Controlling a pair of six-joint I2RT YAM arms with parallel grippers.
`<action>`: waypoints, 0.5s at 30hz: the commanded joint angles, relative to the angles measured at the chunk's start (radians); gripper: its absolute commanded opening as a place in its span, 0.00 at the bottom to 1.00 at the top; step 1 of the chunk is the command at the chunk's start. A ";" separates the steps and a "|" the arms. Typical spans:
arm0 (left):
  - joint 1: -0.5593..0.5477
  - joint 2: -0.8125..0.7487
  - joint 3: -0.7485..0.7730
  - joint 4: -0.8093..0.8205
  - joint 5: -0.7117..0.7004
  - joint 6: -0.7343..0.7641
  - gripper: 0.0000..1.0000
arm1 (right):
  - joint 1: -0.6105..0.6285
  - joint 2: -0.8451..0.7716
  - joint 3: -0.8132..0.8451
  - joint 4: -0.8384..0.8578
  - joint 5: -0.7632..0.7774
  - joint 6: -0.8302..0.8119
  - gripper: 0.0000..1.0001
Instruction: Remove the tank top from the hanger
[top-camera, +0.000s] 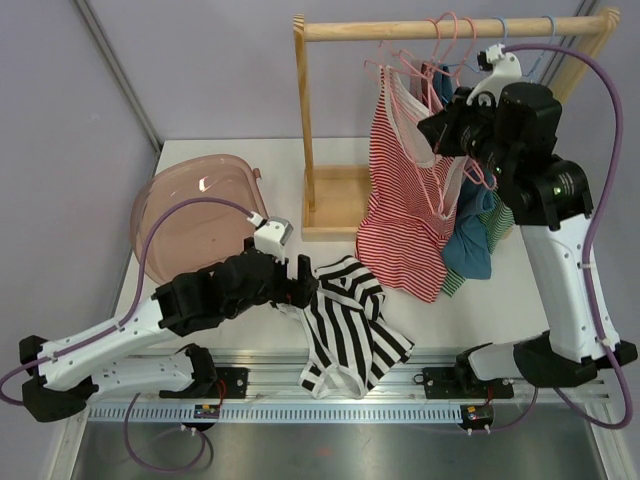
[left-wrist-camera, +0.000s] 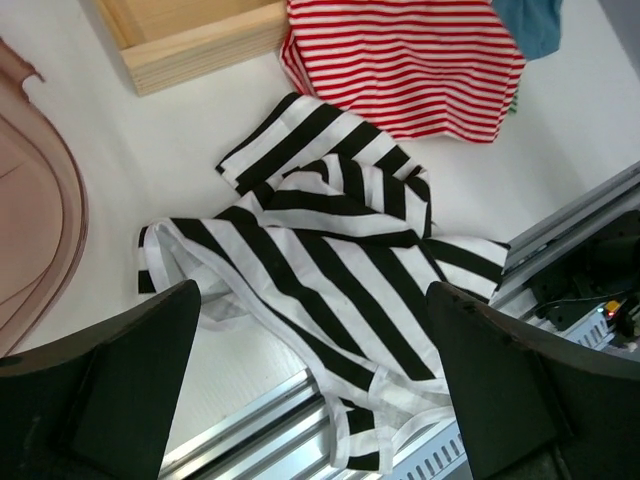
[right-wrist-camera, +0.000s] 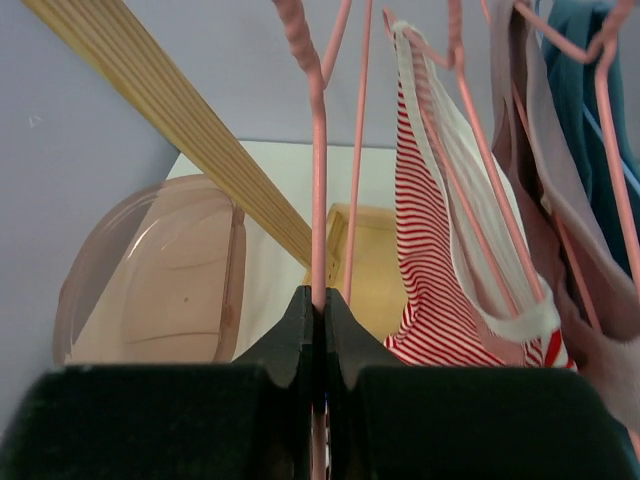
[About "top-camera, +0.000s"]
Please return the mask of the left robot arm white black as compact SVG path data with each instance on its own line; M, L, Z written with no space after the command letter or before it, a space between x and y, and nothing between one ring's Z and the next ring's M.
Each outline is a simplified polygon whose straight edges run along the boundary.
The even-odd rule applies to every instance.
M162 398L204 398L218 374L209 351L189 344L157 360L142 350L212 330L254 306L306 307L319 282L311 261L298 257L297 276L288 263L251 248L223 262L177 275L132 307L79 334L47 341L32 335L19 343L29 378L22 403L41 423L69 418L101 398L156 392Z

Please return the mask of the red white striped tank top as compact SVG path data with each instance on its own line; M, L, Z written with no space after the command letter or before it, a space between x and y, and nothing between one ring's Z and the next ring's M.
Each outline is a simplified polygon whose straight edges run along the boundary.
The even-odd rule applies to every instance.
M445 157L438 167L448 186L449 212L439 218L429 210L379 90L369 136L371 192L356 235L356 256L383 285L427 303L437 299L447 273L441 252L454 230L465 163L463 157Z

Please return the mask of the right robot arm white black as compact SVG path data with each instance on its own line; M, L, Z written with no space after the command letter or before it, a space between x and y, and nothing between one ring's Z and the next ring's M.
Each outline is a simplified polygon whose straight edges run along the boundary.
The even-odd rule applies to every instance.
M638 358L611 322L591 311L587 289L595 264L586 236L593 202L582 168L554 154L562 105L539 84L516 82L499 96L459 87L438 114L418 124L434 152L467 156L497 180L525 244L548 330L532 338L484 344L456 358L454 384L476 396L490 381L521 378L538 388L573 388L599 371Z

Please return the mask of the black white striped tank top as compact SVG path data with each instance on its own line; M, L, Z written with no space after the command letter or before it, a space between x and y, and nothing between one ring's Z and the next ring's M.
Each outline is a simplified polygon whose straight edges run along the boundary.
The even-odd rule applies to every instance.
M361 399L409 359L414 342L387 324L384 290L358 259L346 256L317 268L315 276L319 287L306 307L276 306L301 324L307 339L299 385L318 400Z

